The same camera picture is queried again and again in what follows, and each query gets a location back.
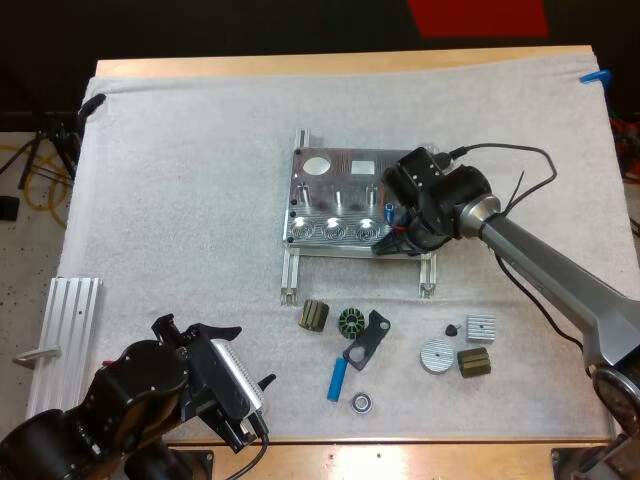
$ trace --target black background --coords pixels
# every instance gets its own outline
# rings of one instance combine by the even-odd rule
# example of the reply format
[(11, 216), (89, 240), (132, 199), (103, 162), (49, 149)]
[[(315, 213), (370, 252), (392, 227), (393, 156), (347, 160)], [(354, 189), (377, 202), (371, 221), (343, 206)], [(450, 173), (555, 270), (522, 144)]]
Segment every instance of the black background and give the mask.
[(610, 103), (640, 111), (640, 2), (546, 0), (548, 39), (422, 38), (405, 0), (8, 0), (0, 129), (31, 109), (78, 109), (98, 59), (590, 44), (613, 71)]

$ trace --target table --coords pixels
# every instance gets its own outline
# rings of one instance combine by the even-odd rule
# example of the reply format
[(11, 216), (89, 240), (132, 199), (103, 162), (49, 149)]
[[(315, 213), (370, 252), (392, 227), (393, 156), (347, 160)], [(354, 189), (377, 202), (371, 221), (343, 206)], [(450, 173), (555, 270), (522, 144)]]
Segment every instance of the table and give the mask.
[[(591, 53), (589, 46), (294, 55), (102, 60), (96, 76), (204, 77), (260, 74), (398, 72), (455, 67), (566, 53)], [(293, 444), (275, 442), (247, 478), (504, 478), (549, 479), (550, 449), (593, 444), (523, 443), (376, 443), (333, 444), (327, 439)], [(182, 443), (183, 447), (194, 447)], [(235, 456), (219, 444), (216, 478), (242, 467), (257, 447)]]

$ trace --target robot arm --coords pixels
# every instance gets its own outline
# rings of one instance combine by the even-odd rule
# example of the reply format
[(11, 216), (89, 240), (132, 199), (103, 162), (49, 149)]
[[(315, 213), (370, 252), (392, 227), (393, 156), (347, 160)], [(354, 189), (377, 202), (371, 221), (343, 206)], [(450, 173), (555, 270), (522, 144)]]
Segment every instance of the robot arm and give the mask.
[(241, 329), (195, 324), (180, 333), (173, 315), (152, 329), (158, 340), (136, 342), (98, 370), (80, 405), (42, 412), (0, 442), (0, 478), (103, 479), (129, 455), (125, 473), (132, 480), (199, 478), (159, 443), (195, 416), (234, 452), (261, 437), (264, 454), (262, 390), (275, 375), (258, 383), (248, 376), (229, 344)]
[(419, 148), (387, 169), (383, 181), (406, 215), (374, 252), (416, 255), (452, 238), (480, 238), (580, 329), (596, 393), (623, 430), (640, 437), (640, 302), (511, 222), (482, 173), (446, 173), (450, 163), (448, 154)]

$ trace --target yellow cable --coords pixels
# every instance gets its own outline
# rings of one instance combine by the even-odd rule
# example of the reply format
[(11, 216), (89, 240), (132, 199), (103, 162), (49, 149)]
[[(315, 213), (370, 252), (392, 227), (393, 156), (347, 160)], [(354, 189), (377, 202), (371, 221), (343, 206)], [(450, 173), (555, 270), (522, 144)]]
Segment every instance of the yellow cable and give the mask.
[[(12, 145), (0, 145), (0, 150), (5, 150), (5, 151), (9, 151), (9, 152), (18, 152), (19, 148), (16, 148)], [(23, 155), (28, 154), (31, 151), (31, 147), (27, 148), (24, 152), (22, 152)], [(45, 165), (49, 165), (53, 171), (56, 172), (56, 179), (65, 179), (66, 175), (65, 175), (65, 171), (59, 167), (58, 165), (56, 165), (52, 160), (57, 156), (58, 154), (56, 152), (51, 153), (50, 155), (48, 155), (47, 157), (45, 157), (44, 159), (42, 159), (41, 155), (35, 155), (34, 158), (40, 160), (38, 163), (36, 163), (35, 167), (36, 169), (38, 167), (44, 167)], [(55, 192), (57, 189), (57, 185), (58, 182), (56, 181), (51, 181), (51, 185), (49, 186), (49, 194), (48, 194), (48, 198), (47, 198), (47, 206), (43, 206), (43, 205), (38, 205), (36, 203), (34, 203), (31, 198), (29, 198), (29, 185), (31, 184), (31, 179), (33, 177), (33, 175), (37, 173), (35, 170), (31, 170), (28, 174), (27, 174), (27, 178), (25, 179), (25, 184), (24, 184), (24, 200), (27, 203), (27, 205), (29, 205), (33, 210), (39, 211), (39, 212), (50, 212), (51, 216), (53, 217), (53, 219), (55, 220), (55, 222), (60, 225), (62, 228), (66, 228), (66, 223), (64, 222), (64, 220), (62, 220), (62, 218), (60, 218), (60, 216), (58, 215), (58, 212), (56, 211), (56, 208), (65, 200), (65, 198), (67, 197), (67, 192), (69, 191), (68, 186), (66, 184), (62, 184), (63, 189), (62, 189), (62, 194), (60, 195), (60, 198), (58, 198), (58, 200), (55, 200)]]
[[(57, 154), (52, 153), (51, 155), (47, 156), (44, 160), (36, 163), (36, 165), (35, 165), (36, 168), (31, 170), (27, 174), (27, 178), (26, 178), (26, 180), (24, 182), (24, 191), (23, 191), (24, 192), (24, 201), (27, 202), (27, 205), (29, 205), (31, 208), (33, 208), (34, 210), (36, 210), (38, 212), (46, 212), (47, 210), (50, 210), (51, 208), (49, 207), (49, 205), (47, 205), (47, 206), (38, 205), (33, 200), (31, 200), (31, 198), (29, 197), (29, 186), (31, 185), (31, 179), (37, 173), (36, 169), (38, 167), (44, 167), (45, 165), (51, 166), (51, 168), (58, 175), (61, 175), (62, 174), (62, 170), (55, 163), (53, 163), (51, 161), (53, 158), (55, 158), (56, 155)], [(57, 182), (54, 182), (53, 180), (51, 181), (51, 186), (49, 186), (49, 191), (51, 191), (51, 188), (56, 183)], [(60, 198), (56, 202), (54, 202), (54, 207), (57, 207), (58, 205), (60, 205), (63, 202), (63, 200), (66, 198), (66, 196), (67, 196), (68, 187), (66, 185), (63, 185), (63, 186), (64, 186), (64, 188), (62, 190), (62, 195), (60, 196)]]
[[(57, 178), (64, 177), (64, 173), (61, 174), (58, 169), (56, 169), (56, 172), (58, 172), (58, 175), (56, 176)], [(56, 221), (58, 225), (60, 225), (62, 228), (67, 228), (67, 224), (65, 223), (64, 220), (62, 220), (62, 218), (60, 218), (60, 216), (58, 215), (58, 212), (56, 212), (56, 205), (54, 205), (53, 203), (53, 198), (55, 196), (57, 186), (58, 186), (58, 182), (51, 182), (51, 186), (49, 187), (49, 196), (48, 196), (49, 212), (51, 212), (51, 216), (53, 217), (53, 219)], [(65, 184), (63, 184), (62, 186), (64, 187), (64, 190), (61, 198), (64, 199), (67, 196), (67, 186)]]

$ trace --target round disc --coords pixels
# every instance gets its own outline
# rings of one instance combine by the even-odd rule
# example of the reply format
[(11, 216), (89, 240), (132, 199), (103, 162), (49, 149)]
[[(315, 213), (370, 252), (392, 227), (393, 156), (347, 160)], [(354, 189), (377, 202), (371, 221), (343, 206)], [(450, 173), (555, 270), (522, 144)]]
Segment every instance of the round disc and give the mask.
[(432, 338), (422, 347), (420, 360), (429, 373), (444, 373), (453, 365), (453, 348), (441, 338)]
[(366, 393), (356, 393), (351, 400), (351, 406), (358, 413), (368, 413), (371, 410), (371, 397)]

